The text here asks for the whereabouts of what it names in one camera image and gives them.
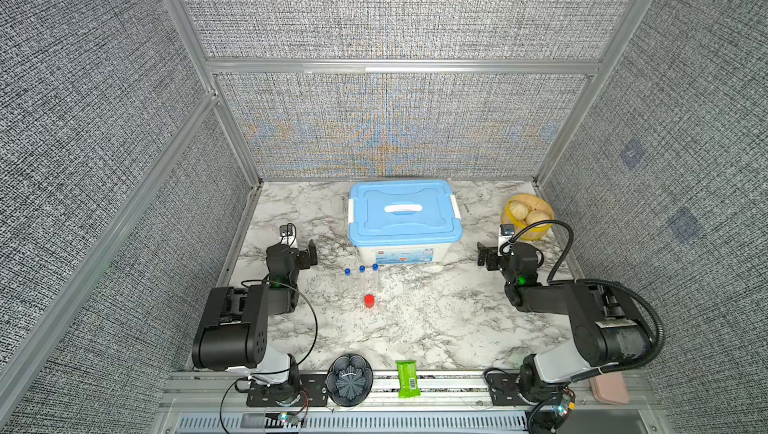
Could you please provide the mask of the white plastic storage bin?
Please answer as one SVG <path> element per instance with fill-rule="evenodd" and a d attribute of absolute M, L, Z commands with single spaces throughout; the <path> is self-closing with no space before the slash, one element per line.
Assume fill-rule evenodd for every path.
<path fill-rule="evenodd" d="M 441 262 L 451 244 L 425 244 L 408 246 L 357 247 L 361 260 L 366 265 L 377 264 L 413 264 Z"/>

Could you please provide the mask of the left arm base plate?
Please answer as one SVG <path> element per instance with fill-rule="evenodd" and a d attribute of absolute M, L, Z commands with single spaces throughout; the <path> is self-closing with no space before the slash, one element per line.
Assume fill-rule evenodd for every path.
<path fill-rule="evenodd" d="M 265 381 L 252 380 L 246 405 L 252 408 L 288 409 L 297 409 L 305 404 L 309 407 L 325 407 L 329 399 L 325 381 L 326 374 L 308 372 L 290 375 L 283 383 L 267 384 Z"/>

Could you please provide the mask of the blue plastic bin lid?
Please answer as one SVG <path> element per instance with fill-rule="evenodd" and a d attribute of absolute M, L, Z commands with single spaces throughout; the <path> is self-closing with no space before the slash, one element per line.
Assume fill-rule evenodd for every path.
<path fill-rule="evenodd" d="M 451 244 L 463 227 L 447 181 L 376 181 L 352 186 L 348 233 L 357 247 Z"/>

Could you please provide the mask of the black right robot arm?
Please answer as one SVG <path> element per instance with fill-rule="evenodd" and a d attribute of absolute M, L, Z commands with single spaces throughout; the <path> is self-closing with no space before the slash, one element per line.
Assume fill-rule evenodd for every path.
<path fill-rule="evenodd" d="M 600 279 L 538 281 L 543 256 L 526 243 L 477 245 L 477 264 L 502 274 L 510 304 L 523 313 L 568 317 L 571 337 L 524 358 L 517 393 L 551 402 L 573 382 L 649 364 L 665 344 L 664 325 L 650 303 L 621 283 Z"/>

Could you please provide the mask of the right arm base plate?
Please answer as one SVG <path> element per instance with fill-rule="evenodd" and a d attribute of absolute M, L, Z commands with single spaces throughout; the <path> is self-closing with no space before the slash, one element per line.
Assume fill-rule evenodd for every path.
<path fill-rule="evenodd" d="M 518 375 L 493 370 L 484 375 L 491 403 L 496 407 L 530 406 L 535 402 L 525 399 L 518 390 Z"/>

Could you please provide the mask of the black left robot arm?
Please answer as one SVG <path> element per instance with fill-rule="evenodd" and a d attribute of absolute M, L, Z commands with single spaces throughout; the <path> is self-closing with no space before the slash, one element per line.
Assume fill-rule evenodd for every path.
<path fill-rule="evenodd" d="M 237 375 L 235 389 L 247 394 L 249 407 L 324 407 L 328 396 L 321 377 L 302 375 L 303 359 L 268 343 L 269 319 L 309 302 L 297 281 L 300 271 L 318 264 L 316 245 L 310 241 L 301 250 L 274 244 L 266 264 L 263 279 L 210 291 L 192 345 L 194 367 Z"/>

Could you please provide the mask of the clear test tube rack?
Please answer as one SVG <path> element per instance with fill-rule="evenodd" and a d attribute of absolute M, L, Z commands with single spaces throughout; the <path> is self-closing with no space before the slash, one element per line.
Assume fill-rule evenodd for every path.
<path fill-rule="evenodd" d="M 343 270 L 345 287 L 350 292 L 360 294 L 361 296 L 377 296 L 382 287 L 381 274 L 382 266 L 377 263 L 345 268 Z"/>

